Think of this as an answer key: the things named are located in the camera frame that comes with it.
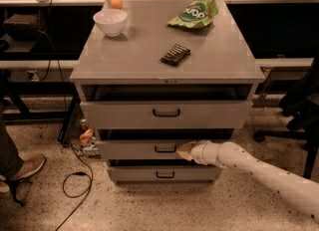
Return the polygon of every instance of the wheel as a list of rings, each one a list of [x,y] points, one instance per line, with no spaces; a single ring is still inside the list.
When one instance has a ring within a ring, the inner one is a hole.
[[[262,134],[261,131],[257,131],[254,135],[253,135],[253,139],[257,142],[262,142],[266,139],[265,135]]]

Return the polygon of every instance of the gray cabinet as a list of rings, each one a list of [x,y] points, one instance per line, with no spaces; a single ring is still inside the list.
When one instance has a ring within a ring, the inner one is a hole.
[[[167,2],[126,0],[123,34],[109,38],[94,27],[71,75],[116,183],[215,181],[219,168],[180,159],[176,148],[190,140],[230,140],[264,79],[223,3],[214,26],[188,32],[165,22],[190,1]],[[146,9],[157,14],[151,23]],[[170,67],[160,57],[175,43],[191,54]]]

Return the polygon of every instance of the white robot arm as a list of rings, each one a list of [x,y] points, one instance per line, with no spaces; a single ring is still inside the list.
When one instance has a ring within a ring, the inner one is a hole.
[[[233,142],[192,141],[177,148],[180,157],[245,172],[319,224],[319,184],[265,163]]]

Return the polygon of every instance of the egg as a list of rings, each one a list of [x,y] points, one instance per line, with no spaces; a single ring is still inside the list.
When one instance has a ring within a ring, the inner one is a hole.
[[[111,7],[112,9],[119,9],[121,10],[123,6],[122,0],[111,0]]]

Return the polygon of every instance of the green snack bag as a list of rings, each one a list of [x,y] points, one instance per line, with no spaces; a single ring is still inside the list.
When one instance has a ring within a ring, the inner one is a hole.
[[[194,0],[167,24],[182,28],[204,28],[212,22],[212,17],[217,13],[215,0]]]

